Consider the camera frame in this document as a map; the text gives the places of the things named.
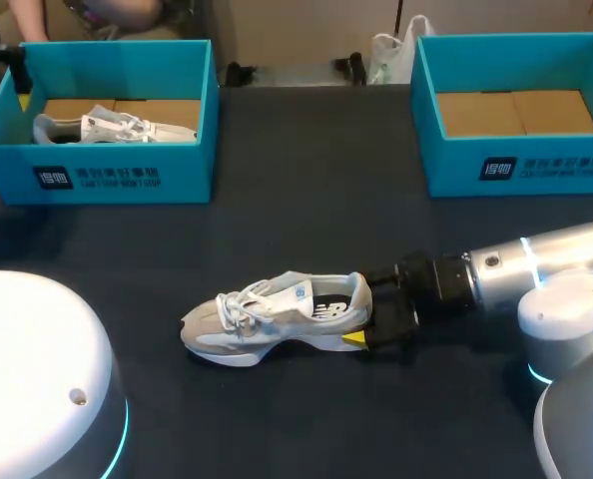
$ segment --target yellow tag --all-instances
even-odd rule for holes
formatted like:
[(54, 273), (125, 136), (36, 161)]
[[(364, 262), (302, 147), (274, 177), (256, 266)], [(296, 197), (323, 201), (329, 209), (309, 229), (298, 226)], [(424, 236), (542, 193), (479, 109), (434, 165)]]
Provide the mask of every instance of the yellow tag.
[(350, 334), (345, 334), (342, 337), (342, 339), (345, 344), (350, 344), (352, 346), (360, 347), (362, 349), (367, 349), (367, 344), (365, 344), (364, 331), (357, 331), (351, 332)]
[(17, 100), (19, 100), (19, 105), (21, 106), (21, 111), (25, 112), (26, 109), (28, 108), (28, 105), (30, 104), (30, 94), (17, 95)]

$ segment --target gray sneaker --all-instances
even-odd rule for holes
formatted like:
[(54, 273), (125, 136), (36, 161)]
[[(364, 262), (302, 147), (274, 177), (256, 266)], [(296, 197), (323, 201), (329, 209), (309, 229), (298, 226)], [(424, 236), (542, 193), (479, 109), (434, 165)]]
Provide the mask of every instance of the gray sneaker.
[(253, 366), (274, 346), (295, 339), (327, 351), (355, 351), (344, 334), (372, 311), (365, 278), (288, 271), (241, 292), (219, 294), (182, 319), (181, 340), (194, 354), (226, 366)]
[(38, 145), (64, 143), (194, 143), (197, 132), (190, 128), (154, 123), (127, 113), (112, 112), (100, 105), (88, 115), (73, 120), (54, 120), (40, 114), (33, 123)]

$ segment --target shoe insole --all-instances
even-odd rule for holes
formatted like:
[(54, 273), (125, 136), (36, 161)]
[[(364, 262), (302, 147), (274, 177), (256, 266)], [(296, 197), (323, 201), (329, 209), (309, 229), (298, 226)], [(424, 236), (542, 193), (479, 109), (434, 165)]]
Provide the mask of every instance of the shoe insole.
[(352, 298), (344, 294), (323, 294), (313, 296), (312, 317), (317, 319), (333, 319), (340, 316), (349, 308)]

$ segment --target table surface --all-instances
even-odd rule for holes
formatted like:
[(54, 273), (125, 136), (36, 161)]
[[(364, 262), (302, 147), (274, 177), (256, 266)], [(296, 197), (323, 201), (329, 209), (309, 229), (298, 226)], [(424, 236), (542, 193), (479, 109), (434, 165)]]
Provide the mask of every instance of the table surface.
[(404, 87), (223, 90), (220, 128), (208, 206), (0, 204), (0, 268), (61, 281), (108, 331), (134, 477), (542, 478), (517, 343), (480, 347), (456, 322), (430, 329), (414, 361), (287, 343), (238, 370), (190, 357), (178, 322), (287, 269), (381, 267), (593, 221), (593, 197), (431, 200)]

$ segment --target plastic bag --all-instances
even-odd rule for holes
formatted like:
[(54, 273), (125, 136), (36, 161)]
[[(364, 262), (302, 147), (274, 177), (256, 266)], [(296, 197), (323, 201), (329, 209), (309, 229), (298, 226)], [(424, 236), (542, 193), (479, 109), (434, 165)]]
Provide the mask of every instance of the plastic bag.
[(374, 36), (367, 83), (409, 83), (412, 78), (416, 39), (421, 35), (435, 35), (435, 32), (426, 17), (416, 15), (410, 20), (402, 42), (386, 33)]

